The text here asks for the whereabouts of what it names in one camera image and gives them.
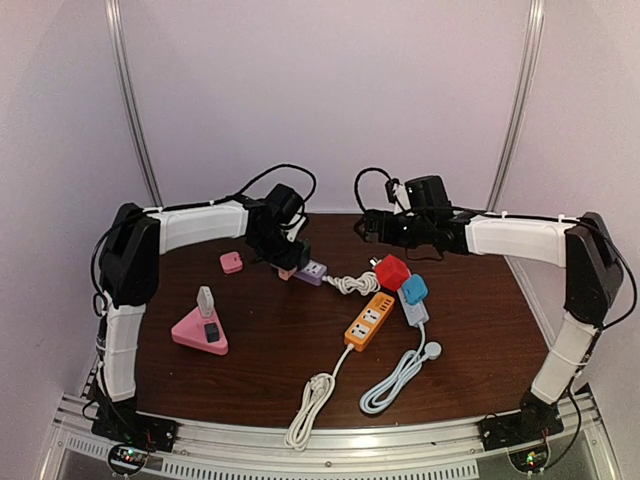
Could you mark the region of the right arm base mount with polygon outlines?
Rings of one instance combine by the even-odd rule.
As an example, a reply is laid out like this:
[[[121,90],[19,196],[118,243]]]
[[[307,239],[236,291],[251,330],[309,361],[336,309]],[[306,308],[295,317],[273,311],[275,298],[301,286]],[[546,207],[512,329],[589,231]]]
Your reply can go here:
[[[564,425],[556,403],[547,404],[527,391],[517,412],[487,414],[478,422],[478,429],[484,450],[492,451],[562,433]]]

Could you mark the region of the dark green cube adapter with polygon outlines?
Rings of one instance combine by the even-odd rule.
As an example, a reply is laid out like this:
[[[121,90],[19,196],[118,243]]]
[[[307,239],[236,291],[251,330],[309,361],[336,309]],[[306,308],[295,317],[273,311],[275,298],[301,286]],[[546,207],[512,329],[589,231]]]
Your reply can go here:
[[[311,245],[308,241],[304,240],[302,242],[302,250],[300,253],[298,267],[299,268],[306,267],[310,260],[311,260]]]

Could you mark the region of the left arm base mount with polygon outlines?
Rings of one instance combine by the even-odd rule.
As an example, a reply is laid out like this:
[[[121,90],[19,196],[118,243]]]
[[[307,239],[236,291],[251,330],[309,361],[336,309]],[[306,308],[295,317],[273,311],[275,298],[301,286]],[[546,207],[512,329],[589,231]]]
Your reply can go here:
[[[178,424],[174,420],[137,412],[136,397],[113,402],[97,387],[88,394],[97,405],[91,433],[149,452],[171,452]]]

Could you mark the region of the red cube socket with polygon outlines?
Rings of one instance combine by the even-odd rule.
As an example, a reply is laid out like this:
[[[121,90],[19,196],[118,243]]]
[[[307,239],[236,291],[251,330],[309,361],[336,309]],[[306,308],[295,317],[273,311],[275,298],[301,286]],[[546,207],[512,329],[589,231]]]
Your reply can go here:
[[[374,266],[380,286],[392,292],[399,290],[411,273],[406,263],[389,254]]]

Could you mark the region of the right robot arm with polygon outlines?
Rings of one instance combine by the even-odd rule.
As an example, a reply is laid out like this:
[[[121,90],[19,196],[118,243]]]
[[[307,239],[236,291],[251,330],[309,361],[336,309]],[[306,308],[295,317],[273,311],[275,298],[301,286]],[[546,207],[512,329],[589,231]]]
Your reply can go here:
[[[552,405],[588,362],[627,275],[603,218],[544,217],[462,207],[422,207],[393,213],[369,209],[354,225],[365,242],[439,254],[498,255],[548,263],[565,271],[565,300],[559,333],[529,394]]]

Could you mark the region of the purple power strip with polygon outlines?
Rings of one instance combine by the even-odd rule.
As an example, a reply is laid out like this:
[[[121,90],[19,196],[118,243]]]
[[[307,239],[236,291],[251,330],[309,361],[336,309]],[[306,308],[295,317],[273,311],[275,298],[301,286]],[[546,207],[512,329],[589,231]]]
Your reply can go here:
[[[313,286],[321,286],[327,275],[328,267],[320,262],[310,260],[305,267],[298,270],[294,277]]]

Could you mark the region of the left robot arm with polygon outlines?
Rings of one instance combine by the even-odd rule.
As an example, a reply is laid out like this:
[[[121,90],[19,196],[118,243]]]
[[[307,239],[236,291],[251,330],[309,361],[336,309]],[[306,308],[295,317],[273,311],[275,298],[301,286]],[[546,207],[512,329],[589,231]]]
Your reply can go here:
[[[159,260],[181,247],[242,238],[256,255],[285,271],[305,266],[310,248],[299,239],[308,225],[297,198],[254,200],[235,195],[182,207],[120,207],[92,260],[95,305],[101,318],[97,340],[102,360],[100,390],[113,402],[136,395],[138,336],[147,305],[159,286]]]

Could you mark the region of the pink square plug adapter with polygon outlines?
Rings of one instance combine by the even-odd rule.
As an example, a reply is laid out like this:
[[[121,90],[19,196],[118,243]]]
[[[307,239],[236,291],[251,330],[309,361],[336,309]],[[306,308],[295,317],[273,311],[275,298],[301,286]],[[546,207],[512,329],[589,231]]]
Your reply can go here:
[[[231,251],[222,254],[219,257],[219,263],[223,273],[226,275],[238,273],[244,268],[242,256],[237,251]]]

